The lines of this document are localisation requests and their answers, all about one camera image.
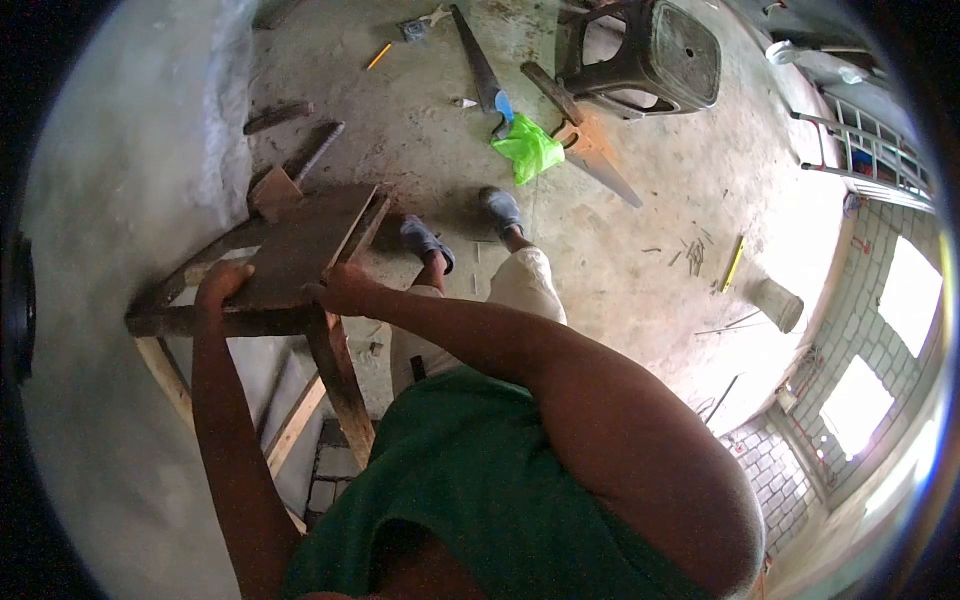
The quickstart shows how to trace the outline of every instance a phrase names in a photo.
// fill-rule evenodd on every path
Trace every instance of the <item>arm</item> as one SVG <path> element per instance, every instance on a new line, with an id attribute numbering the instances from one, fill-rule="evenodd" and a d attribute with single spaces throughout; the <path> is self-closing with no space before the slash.
<path id="1" fill-rule="evenodd" d="M 737 462 L 656 377 L 573 329 L 506 306 L 428 298 L 336 267 L 312 288 L 331 312 L 397 325 L 530 390 L 558 460 L 702 587 L 753 583 L 756 497 Z"/>
<path id="2" fill-rule="evenodd" d="M 219 263 L 195 302 L 193 419 L 213 507 L 244 598 L 276 598 L 301 541 L 253 429 L 224 335 L 222 304 L 252 267 Z"/>

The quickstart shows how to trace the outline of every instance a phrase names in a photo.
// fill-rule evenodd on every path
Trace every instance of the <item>green plastic bag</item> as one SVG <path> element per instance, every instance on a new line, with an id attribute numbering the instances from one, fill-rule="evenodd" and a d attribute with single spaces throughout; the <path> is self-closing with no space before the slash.
<path id="1" fill-rule="evenodd" d="M 523 185 L 540 171 L 564 162 L 564 146 L 519 112 L 507 139 L 492 139 L 490 145 L 514 162 L 514 183 Z"/>

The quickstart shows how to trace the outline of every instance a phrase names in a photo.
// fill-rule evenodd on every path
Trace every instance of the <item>hand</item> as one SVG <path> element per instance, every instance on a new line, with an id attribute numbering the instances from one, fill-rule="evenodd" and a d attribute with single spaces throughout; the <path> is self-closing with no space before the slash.
<path id="1" fill-rule="evenodd" d="M 369 301 L 385 289 L 363 269 L 351 264 L 335 265 L 326 272 L 326 277 L 320 283 L 303 286 L 312 301 L 324 310 L 344 317 L 364 314 Z"/>
<path id="2" fill-rule="evenodd" d="M 220 310 L 224 300 L 236 294 L 251 275 L 253 275 L 253 265 L 221 260 L 213 265 L 201 281 L 194 305 L 207 310 Z"/>

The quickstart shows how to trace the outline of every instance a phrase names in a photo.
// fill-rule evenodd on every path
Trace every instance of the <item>white bucket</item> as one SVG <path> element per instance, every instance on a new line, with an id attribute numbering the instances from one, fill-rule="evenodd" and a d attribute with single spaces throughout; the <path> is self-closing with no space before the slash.
<path id="1" fill-rule="evenodd" d="M 783 333 L 790 333 L 804 313 L 804 301 L 767 277 L 758 288 L 754 305 Z"/>

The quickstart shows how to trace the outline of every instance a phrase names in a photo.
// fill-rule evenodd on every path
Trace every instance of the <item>white shorts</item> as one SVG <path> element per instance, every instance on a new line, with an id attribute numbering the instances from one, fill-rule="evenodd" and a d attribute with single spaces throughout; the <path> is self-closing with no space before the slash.
<path id="1" fill-rule="evenodd" d="M 531 246 L 507 257 L 490 280 L 490 288 L 487 302 L 503 304 L 566 324 L 564 307 L 553 287 L 550 261 L 539 248 Z M 413 285 L 407 293 L 434 298 L 444 296 L 440 290 L 429 285 Z M 443 348 L 399 327 L 392 326 L 391 330 L 390 373 L 394 397 L 416 381 L 461 365 Z"/>

